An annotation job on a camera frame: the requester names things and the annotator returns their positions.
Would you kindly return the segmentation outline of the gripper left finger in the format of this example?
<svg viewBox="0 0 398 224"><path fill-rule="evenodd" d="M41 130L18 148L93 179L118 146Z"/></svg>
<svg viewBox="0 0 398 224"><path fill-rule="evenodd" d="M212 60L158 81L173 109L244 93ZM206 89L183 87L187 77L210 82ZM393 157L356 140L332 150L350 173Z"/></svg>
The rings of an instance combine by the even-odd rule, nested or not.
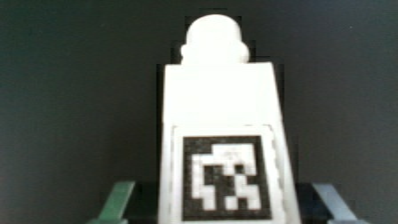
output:
<svg viewBox="0 0 398 224"><path fill-rule="evenodd" d="M121 181L114 184L100 215L86 224L157 224L158 183Z"/></svg>

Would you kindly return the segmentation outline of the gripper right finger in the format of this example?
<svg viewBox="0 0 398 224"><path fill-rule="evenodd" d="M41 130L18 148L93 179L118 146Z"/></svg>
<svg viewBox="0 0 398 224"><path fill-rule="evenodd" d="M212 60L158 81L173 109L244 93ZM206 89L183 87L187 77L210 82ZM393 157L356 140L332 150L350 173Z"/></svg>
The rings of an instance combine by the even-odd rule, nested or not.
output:
<svg viewBox="0 0 398 224"><path fill-rule="evenodd" d="M372 224L357 217L331 183L297 184L302 224Z"/></svg>

